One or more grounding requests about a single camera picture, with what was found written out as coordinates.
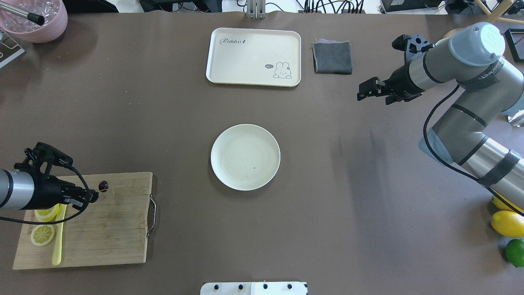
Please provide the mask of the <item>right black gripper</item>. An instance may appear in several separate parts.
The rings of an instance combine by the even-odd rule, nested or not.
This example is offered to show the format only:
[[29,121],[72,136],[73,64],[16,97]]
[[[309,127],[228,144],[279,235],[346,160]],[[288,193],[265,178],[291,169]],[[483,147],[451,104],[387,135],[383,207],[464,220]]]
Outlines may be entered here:
[[372,77],[359,85],[359,92],[357,93],[357,100],[362,101],[368,97],[384,96],[382,88],[387,86],[387,97],[385,98],[386,105],[395,102],[410,102],[421,96],[423,89],[416,86],[409,74],[409,66],[403,65],[395,70],[392,75],[384,82],[378,77]]

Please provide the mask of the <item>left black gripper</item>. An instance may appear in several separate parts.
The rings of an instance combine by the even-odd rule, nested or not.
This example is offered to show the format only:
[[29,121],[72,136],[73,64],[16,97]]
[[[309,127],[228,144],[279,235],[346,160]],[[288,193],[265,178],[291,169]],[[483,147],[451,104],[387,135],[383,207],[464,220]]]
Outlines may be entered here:
[[32,209],[50,209],[56,204],[71,204],[74,209],[81,209],[98,199],[99,192],[91,192],[55,176],[34,177]]

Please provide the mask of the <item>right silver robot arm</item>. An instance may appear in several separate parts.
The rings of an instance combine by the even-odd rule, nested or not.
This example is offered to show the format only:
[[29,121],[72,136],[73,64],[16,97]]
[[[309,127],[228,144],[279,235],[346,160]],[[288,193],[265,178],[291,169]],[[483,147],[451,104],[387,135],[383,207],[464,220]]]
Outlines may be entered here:
[[504,58],[499,29],[479,22],[437,45],[421,35],[401,35],[392,47],[404,52],[404,65],[384,81],[373,77],[361,83],[357,99],[385,96],[386,104],[409,102],[455,80],[464,92],[425,132],[419,147],[439,162],[456,163],[477,183],[522,208],[523,157],[483,132],[496,116],[523,109],[523,72]]

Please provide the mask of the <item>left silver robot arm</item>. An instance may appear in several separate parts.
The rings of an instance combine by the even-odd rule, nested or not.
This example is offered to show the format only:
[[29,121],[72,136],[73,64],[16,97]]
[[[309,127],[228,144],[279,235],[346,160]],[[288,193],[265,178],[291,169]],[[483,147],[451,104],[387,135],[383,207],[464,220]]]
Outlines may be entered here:
[[0,172],[0,208],[13,210],[50,209],[56,204],[71,204],[76,210],[94,203],[99,193],[74,183],[45,178],[41,172],[4,170]]

